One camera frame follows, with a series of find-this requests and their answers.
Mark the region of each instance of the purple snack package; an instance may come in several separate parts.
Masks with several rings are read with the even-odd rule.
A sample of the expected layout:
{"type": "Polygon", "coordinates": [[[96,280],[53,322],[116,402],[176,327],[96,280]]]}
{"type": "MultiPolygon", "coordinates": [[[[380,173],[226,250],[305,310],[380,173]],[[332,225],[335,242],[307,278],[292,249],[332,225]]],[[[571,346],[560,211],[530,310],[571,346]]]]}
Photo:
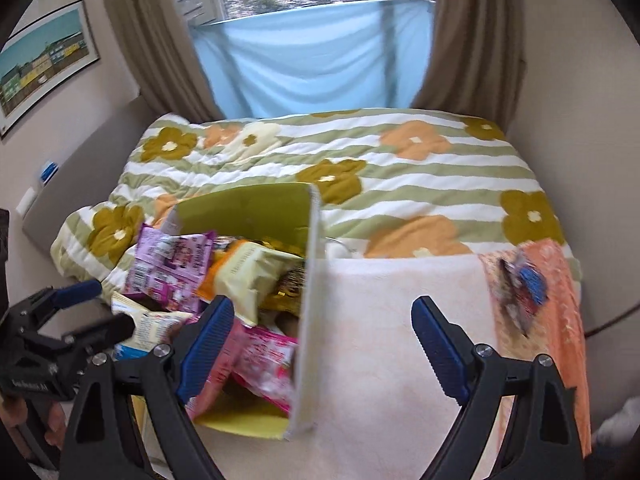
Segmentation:
{"type": "Polygon", "coordinates": [[[213,231],[169,236],[143,224],[124,295],[149,296],[169,310],[199,313],[194,292],[209,268],[215,237],[213,231]]]}

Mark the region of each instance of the curtain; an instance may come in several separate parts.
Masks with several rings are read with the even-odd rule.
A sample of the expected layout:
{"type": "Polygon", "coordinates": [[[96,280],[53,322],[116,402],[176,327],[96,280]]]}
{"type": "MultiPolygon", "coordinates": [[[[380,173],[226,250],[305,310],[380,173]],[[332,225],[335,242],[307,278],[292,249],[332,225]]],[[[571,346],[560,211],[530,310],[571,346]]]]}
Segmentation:
{"type": "Polygon", "coordinates": [[[104,0],[140,93],[158,114],[222,119],[174,0],[104,0]]]}
{"type": "Polygon", "coordinates": [[[436,0],[431,60],[413,107],[506,129],[524,76],[522,0],[436,0]]]}
{"type": "Polygon", "coordinates": [[[191,27],[228,118],[407,108],[429,61],[433,3],[305,7],[191,27]]]}

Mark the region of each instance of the framed picture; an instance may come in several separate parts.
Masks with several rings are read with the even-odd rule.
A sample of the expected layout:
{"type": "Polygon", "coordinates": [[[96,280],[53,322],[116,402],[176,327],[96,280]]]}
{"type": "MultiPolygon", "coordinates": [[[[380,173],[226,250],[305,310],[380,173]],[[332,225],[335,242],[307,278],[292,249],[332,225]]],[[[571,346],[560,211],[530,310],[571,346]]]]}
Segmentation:
{"type": "Polygon", "coordinates": [[[82,0],[14,34],[0,52],[0,138],[45,95],[99,59],[82,0]]]}

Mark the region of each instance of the headboard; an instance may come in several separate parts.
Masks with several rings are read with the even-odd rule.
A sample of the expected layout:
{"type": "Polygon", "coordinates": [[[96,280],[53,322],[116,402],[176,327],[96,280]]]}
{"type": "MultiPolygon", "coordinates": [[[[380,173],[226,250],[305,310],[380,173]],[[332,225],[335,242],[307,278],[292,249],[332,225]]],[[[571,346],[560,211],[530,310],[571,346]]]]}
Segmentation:
{"type": "Polygon", "coordinates": [[[114,113],[62,164],[42,189],[22,223],[27,237],[44,253],[67,216],[107,199],[127,157],[158,118],[142,97],[114,113]]]}

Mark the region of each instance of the blue sheet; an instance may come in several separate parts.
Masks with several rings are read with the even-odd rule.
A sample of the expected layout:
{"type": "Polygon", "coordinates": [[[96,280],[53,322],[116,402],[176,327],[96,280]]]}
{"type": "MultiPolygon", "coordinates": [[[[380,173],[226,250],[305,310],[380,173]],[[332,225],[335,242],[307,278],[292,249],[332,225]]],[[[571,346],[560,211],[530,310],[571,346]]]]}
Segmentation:
{"type": "Polygon", "coordinates": [[[190,28],[226,117],[406,108],[420,88],[433,3],[379,0],[190,28]]]}

